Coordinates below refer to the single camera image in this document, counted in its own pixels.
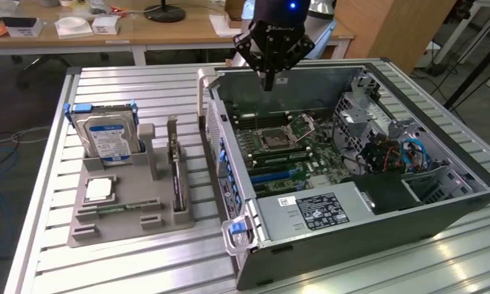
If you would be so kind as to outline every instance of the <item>warning label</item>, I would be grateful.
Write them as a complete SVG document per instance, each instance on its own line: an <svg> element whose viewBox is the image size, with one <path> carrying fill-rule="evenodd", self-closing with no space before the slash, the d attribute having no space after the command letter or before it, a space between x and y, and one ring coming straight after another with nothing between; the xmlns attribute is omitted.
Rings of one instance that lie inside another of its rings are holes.
<svg viewBox="0 0 490 294"><path fill-rule="evenodd" d="M310 230L314 231L349 222L334 193L297 199L295 201Z"/></svg>

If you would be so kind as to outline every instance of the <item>blue cable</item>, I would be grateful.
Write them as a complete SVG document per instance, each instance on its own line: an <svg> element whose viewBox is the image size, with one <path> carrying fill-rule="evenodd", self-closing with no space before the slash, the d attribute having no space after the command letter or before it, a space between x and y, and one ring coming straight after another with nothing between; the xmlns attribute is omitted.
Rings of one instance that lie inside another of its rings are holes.
<svg viewBox="0 0 490 294"><path fill-rule="evenodd" d="M9 152L9 153L13 153L13 156L14 156L14 159L13 159L13 162L12 164L2 170L0 171L0 176L6 173L17 164L17 160L18 160L18 154L17 152L13 150L13 149L9 149L9 148L0 148L0 151L5 151L5 152Z"/></svg>
<svg viewBox="0 0 490 294"><path fill-rule="evenodd" d="M5 215L5 220L8 222L8 227L9 227L8 235L6 235L2 243L0 244L0 249L2 249L2 248L5 248L4 245L8 245L10 243L12 236L13 236L13 225L10 223L8 204L5 203L5 199L1 197L1 195L0 195L0 206L1 206L1 209L2 209L2 213Z"/></svg>
<svg viewBox="0 0 490 294"><path fill-rule="evenodd" d="M405 143L413 143L419 147L421 153L423 154L423 157L425 157L426 167L429 167L430 161L429 161L429 157L427 157L427 154L426 154L426 149L425 149L423 143L419 140L413 139L413 138L407 138L401 142L401 156L402 156L402 160L405 161L405 163L411 165L410 159L406 156Z"/></svg>

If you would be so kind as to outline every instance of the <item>wooden desk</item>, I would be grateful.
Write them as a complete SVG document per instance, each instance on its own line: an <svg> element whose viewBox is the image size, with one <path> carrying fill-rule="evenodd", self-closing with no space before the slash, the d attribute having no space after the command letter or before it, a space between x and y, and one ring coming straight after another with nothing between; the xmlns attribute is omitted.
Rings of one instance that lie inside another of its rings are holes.
<svg viewBox="0 0 490 294"><path fill-rule="evenodd" d="M122 9L143 10L154 5L157 0L106 2ZM233 48L231 38L219 38L211 28L207 16L222 14L222 7L210 0L189 0L189 4L181 5L186 11L186 19L177 23L157 23L147 20L142 14L131 14L121 19L118 35L94 35L67 40L58 39L53 23L58 20L58 14L69 12L70 8L44 8L37 0L24 0L20 7L25 16L38 17L44 21L44 30L37 38L10 38L8 35L0 37L0 55L129 51L134 57L134 64L142 66L146 50ZM337 23L329 43L337 47L333 58L345 56L353 38L353 33Z"/></svg>

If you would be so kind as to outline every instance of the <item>metal slatted table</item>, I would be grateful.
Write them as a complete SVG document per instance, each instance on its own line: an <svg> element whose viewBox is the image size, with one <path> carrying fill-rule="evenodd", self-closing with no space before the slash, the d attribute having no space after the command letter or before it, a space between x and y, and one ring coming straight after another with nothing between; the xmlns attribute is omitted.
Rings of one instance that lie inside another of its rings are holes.
<svg viewBox="0 0 490 294"><path fill-rule="evenodd" d="M490 171L490 147L393 64L369 60ZM101 67L67 74L5 293L237 292L197 128L195 71L203 66L222 64ZM167 115L178 117L197 223L183 231L70 249L65 243L83 149L64 119L62 104L107 104L130 99L139 106L139 121L155 125L154 146L166 143ZM385 90L381 101L398 119L410 117ZM490 205L427 240L246 293L411 294L478 290L490 293Z"/></svg>

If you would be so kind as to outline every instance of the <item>hard drive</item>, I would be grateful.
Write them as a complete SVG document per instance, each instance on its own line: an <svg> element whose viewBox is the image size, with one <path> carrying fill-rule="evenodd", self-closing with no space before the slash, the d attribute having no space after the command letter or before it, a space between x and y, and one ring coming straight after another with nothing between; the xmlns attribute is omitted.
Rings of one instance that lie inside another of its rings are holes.
<svg viewBox="0 0 490 294"><path fill-rule="evenodd" d="M141 152L135 125L138 124L137 106L65 105L67 117L87 157L99 157L105 166L130 163L130 154Z"/></svg>

